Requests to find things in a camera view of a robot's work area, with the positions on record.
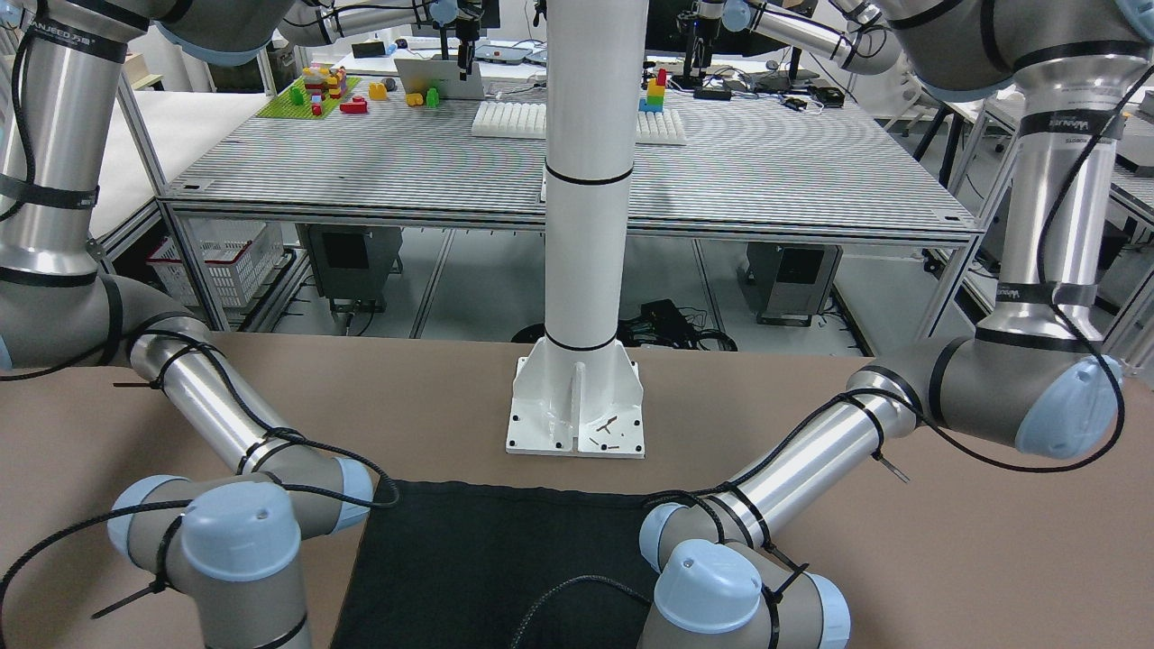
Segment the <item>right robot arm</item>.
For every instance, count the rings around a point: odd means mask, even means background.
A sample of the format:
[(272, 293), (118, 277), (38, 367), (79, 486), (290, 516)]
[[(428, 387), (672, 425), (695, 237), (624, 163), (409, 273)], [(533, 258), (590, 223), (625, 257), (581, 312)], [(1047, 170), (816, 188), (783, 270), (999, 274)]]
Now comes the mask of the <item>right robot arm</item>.
[(99, 515), (153, 590), (189, 596), (207, 648), (313, 644), (299, 549), (358, 525), (374, 485), (364, 458), (288, 428), (156, 288), (104, 274), (89, 251), (129, 42), (156, 27), (188, 53), (252, 60), (298, 1), (21, 1), (3, 148), (3, 370), (28, 379), (127, 366), (234, 470), (144, 478)]

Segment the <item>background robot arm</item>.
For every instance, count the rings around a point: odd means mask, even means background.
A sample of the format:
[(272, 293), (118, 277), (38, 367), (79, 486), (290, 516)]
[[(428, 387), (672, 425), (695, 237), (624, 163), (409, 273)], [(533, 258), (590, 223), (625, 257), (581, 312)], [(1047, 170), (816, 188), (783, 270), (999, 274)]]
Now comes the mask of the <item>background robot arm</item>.
[(793, 49), (829, 60), (850, 74), (879, 75), (891, 69), (902, 45), (884, 21), (881, 9), (870, 1), (833, 1), (847, 21), (840, 32), (779, 5), (764, 1), (697, 1), (703, 18), (719, 20), (729, 32), (765, 33)]

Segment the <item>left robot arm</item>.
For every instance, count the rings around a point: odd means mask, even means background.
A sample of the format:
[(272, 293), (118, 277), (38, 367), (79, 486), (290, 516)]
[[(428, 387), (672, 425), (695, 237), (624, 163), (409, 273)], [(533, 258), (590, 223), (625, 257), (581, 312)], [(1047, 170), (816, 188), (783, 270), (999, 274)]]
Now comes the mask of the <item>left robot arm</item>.
[(1122, 371), (1091, 322), (1122, 109), (1151, 77), (1149, 1), (841, 1), (854, 40), (792, 36), (790, 15), (730, 1), (756, 28), (865, 73), (902, 50), (941, 100), (1022, 92), (994, 309), (969, 337), (934, 337), (865, 365), (759, 462), (695, 503), (653, 497), (640, 552), (658, 570), (642, 648), (842, 648), (829, 580), (775, 547), (784, 523), (886, 441), (930, 427), (1052, 458), (1054, 473), (1121, 438)]

